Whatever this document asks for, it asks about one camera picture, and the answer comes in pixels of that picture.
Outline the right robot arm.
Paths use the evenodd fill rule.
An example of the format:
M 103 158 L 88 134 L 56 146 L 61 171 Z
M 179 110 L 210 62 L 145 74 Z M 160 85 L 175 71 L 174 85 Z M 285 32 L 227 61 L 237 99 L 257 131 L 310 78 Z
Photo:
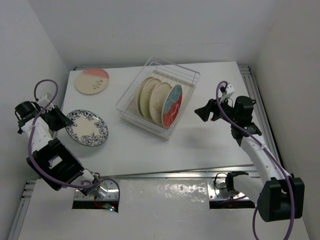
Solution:
M 258 208 L 265 222 L 299 219 L 303 214 L 305 184 L 299 177 L 293 177 L 273 161 L 273 155 L 266 147 L 262 132 L 252 121 L 255 100 L 239 96 L 234 106 L 228 101 L 210 99 L 194 112 L 202 121 L 232 120 L 231 135 L 241 149 L 249 156 L 259 173 L 260 181 L 252 179 L 245 171 L 229 172 L 225 178 L 224 190 L 242 192 Z

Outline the blue floral rimmed plate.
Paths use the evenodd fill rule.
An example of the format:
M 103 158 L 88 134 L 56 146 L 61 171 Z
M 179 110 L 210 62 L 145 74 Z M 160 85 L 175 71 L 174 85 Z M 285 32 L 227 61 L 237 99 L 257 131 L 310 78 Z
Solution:
M 77 109 L 69 112 L 67 118 L 72 121 L 72 125 L 65 130 L 75 142 L 87 147 L 97 147 L 107 141 L 109 129 L 96 113 Z

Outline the cream plate with leaf sprig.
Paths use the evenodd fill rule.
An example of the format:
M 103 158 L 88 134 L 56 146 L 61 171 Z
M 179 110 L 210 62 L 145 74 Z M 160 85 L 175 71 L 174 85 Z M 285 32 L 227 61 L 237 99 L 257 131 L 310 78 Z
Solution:
M 172 86 L 167 82 L 161 82 L 155 86 L 149 98 L 149 113 L 151 119 L 162 125 L 162 108 L 165 98 L 168 96 Z

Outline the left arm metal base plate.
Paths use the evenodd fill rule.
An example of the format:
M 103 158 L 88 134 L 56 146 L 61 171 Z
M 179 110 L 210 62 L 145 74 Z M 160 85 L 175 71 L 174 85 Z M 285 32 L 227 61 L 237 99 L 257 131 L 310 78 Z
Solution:
M 76 202 L 93 202 L 95 197 L 98 202 L 111 202 L 119 200 L 119 186 L 118 180 L 107 179 L 100 184 L 98 190 L 92 194 L 84 195 L 80 190 L 76 189 L 73 200 Z

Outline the cream and green plate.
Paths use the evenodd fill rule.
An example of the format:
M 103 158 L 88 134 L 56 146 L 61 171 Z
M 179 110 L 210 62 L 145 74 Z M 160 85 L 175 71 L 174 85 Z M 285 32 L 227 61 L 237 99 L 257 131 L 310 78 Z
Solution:
M 151 120 L 150 97 L 155 87 L 161 83 L 161 80 L 152 76 L 145 78 L 136 91 L 136 107 L 139 114 L 148 120 Z

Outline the red and blue plate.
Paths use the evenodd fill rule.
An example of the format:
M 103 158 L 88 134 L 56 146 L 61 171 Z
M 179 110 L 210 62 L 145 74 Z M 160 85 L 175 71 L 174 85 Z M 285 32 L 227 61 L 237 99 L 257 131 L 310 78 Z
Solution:
M 170 127 L 175 121 L 181 108 L 183 99 L 183 88 L 176 84 L 168 93 L 162 106 L 161 122 L 166 128 Z

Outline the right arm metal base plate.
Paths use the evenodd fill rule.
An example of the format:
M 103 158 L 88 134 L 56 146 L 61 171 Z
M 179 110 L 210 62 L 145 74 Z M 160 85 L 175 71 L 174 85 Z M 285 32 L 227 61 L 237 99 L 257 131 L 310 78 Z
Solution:
M 208 197 L 211 201 L 249 200 L 242 192 L 227 191 L 226 173 L 219 172 L 207 182 Z

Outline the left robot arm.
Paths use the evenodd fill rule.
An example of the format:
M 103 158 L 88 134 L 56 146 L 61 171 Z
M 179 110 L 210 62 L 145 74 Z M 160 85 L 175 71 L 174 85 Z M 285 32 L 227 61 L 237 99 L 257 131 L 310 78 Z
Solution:
M 52 189 L 71 187 L 86 196 L 98 192 L 99 178 L 51 135 L 73 123 L 57 106 L 43 110 L 37 102 L 25 101 L 15 107 L 15 116 L 18 133 L 26 133 L 29 138 L 27 163 Z

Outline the cream and pink plate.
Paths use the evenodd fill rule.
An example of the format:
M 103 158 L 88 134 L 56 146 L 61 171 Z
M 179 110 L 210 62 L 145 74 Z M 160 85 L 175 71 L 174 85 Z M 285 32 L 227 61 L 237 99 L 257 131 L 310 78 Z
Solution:
M 109 74 L 102 68 L 88 68 L 76 77 L 74 86 L 83 95 L 96 95 L 107 88 L 109 79 Z

